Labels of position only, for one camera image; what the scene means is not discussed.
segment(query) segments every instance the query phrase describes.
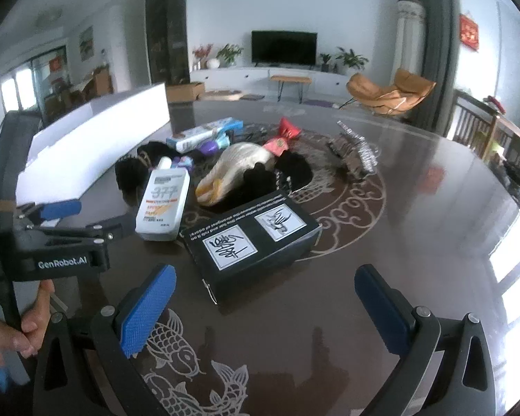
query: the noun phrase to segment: circular table pattern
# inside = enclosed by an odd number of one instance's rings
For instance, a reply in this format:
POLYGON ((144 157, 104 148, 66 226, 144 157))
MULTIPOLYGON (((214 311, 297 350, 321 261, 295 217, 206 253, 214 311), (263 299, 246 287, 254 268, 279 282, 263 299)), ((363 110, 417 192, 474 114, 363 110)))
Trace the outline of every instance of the circular table pattern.
MULTIPOLYGON (((273 124, 256 123, 266 129, 268 139, 277 135, 273 124)), ((329 137, 303 130, 291 142, 291 150, 303 155, 312 168, 312 181, 291 194, 291 198, 322 225, 322 233, 311 252, 299 261, 319 257, 347 247, 364 236, 380 218, 387 199, 385 183, 379 172, 362 182, 353 182, 339 168, 339 161, 327 148, 329 137)), ((212 169, 218 156, 199 164, 192 173, 195 188, 212 169)), ((181 225, 190 227, 213 216, 196 202, 186 210, 181 225)))

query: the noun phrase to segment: white tv cabinet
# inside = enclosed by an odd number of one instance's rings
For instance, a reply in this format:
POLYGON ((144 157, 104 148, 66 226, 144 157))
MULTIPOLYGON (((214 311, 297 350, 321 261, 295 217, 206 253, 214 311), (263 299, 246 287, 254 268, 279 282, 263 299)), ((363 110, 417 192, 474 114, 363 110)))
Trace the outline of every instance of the white tv cabinet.
MULTIPOLYGON (((350 98, 347 91, 348 76, 315 70, 268 67, 206 69, 191 72, 191 81, 204 83, 206 91, 240 90, 246 94, 275 96, 277 94, 277 83, 269 79, 272 75, 308 76, 312 78, 312 84, 304 88, 305 99, 324 96, 336 97, 336 99, 350 98)), ((285 86, 283 96, 297 98, 295 86, 285 86)))

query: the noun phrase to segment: blue textured pad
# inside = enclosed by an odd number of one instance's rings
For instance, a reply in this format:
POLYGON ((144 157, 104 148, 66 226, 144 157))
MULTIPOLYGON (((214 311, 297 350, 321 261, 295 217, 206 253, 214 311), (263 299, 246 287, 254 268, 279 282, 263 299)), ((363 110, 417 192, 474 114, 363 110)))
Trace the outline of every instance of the blue textured pad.
POLYGON ((0 391, 5 393, 8 390, 8 369, 0 367, 0 391))
POLYGON ((61 219, 81 212, 81 202, 77 199, 47 203, 40 210, 40 217, 45 220, 61 219))
POLYGON ((354 275, 354 290, 378 329, 389 353, 403 356, 410 349, 408 324, 369 268, 361 266, 354 275))
POLYGON ((126 357, 140 352, 144 347, 154 324, 175 290, 175 283, 175 268, 164 266, 122 322, 120 344, 126 357))

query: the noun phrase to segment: white sticker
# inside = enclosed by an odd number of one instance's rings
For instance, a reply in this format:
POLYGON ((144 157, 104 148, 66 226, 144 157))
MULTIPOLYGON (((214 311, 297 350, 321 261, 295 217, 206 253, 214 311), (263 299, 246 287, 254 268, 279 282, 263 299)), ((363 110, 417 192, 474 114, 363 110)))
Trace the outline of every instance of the white sticker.
POLYGON ((210 236, 203 243, 220 271, 258 252, 239 225, 210 236))
POLYGON ((305 227, 304 221, 283 204, 254 217, 274 241, 293 234, 305 227))

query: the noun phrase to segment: dark glass cabinet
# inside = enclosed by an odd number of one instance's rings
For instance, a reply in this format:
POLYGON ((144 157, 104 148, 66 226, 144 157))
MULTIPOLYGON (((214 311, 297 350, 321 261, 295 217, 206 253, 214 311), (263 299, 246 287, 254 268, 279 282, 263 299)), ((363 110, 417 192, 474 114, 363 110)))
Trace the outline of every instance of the dark glass cabinet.
POLYGON ((146 38, 152 83, 188 83, 186 0, 146 0, 146 38))

